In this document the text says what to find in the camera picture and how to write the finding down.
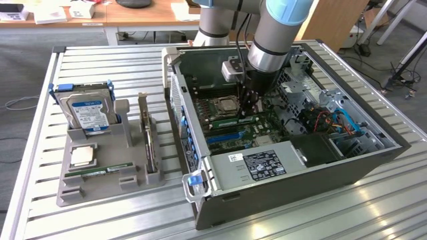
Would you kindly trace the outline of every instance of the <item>blue cable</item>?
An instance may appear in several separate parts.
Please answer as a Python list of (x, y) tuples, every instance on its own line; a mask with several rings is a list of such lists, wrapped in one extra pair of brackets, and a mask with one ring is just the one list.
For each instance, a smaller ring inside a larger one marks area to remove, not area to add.
[[(336, 124), (340, 124), (339, 123), (339, 117), (336, 116), (336, 113), (333, 112), (332, 113), (332, 118), (333, 118), (333, 122), (336, 123)], [(336, 130), (337, 130), (337, 133), (341, 133), (341, 128), (337, 126), (336, 127)]]
[(351, 125), (352, 128), (353, 128), (353, 130), (355, 130), (356, 132), (361, 132), (359, 125), (355, 124), (355, 122), (353, 122), (352, 118), (349, 117), (347, 111), (345, 111), (344, 109), (341, 109), (341, 108), (336, 108), (336, 109), (335, 109), (335, 112), (341, 112), (341, 113), (344, 114), (344, 116), (345, 116), (345, 118), (347, 118), (347, 120), (348, 120), (348, 122), (349, 122), (349, 125)]

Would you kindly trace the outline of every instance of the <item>white box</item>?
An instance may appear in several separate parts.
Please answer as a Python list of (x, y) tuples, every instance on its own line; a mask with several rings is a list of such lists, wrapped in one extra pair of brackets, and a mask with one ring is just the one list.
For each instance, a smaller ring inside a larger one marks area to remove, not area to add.
[(363, 29), (357, 29), (357, 26), (352, 26), (351, 31), (348, 33), (347, 39), (341, 45), (341, 49), (349, 49), (353, 47), (353, 45), (356, 44), (357, 39), (361, 37), (363, 35)]
[(1, 21), (25, 21), (28, 17), (28, 11), (25, 7), (20, 12), (0, 12)]
[(52, 24), (67, 22), (67, 15), (61, 7), (40, 6), (33, 11), (35, 24)]
[(69, 15), (75, 19), (91, 19), (93, 16), (95, 7), (89, 2), (75, 2), (69, 7)]

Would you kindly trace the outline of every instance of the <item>power supply label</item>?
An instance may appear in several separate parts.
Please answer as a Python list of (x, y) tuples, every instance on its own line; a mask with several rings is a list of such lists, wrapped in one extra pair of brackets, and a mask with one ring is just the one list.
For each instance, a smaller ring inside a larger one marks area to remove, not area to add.
[(84, 130), (95, 132), (108, 128), (108, 118), (105, 113), (101, 112), (101, 101), (73, 102), (71, 105)]
[(243, 156), (243, 160), (255, 181), (269, 179), (287, 173), (275, 150)]

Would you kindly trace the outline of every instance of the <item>slotted metal surface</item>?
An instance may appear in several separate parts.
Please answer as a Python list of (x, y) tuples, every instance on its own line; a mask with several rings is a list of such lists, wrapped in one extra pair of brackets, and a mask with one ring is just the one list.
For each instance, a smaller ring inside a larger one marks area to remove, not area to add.
[[(29, 134), (35, 141), (28, 141), (1, 239), (426, 239), (426, 134), (328, 47), (316, 41), (304, 42), (411, 143), (396, 160), (353, 185), (196, 231), (161, 82), (161, 48), (179, 45), (68, 47), (65, 53), (52, 54), (45, 82), (112, 80), (116, 97), (129, 100), (131, 119), (139, 117), (137, 93), (148, 93), (167, 182), (155, 189), (57, 207), (67, 121), (43, 92)], [(320, 69), (313, 75), (327, 88), (333, 87)]]

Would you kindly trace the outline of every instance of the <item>hard drive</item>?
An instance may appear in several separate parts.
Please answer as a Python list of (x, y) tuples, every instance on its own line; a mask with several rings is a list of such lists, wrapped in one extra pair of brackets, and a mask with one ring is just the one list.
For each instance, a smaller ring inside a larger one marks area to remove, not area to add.
[(65, 115), (71, 129), (83, 129), (87, 135), (96, 135), (109, 131), (109, 125), (119, 122), (113, 110), (113, 85), (96, 84), (59, 84), (52, 95)]

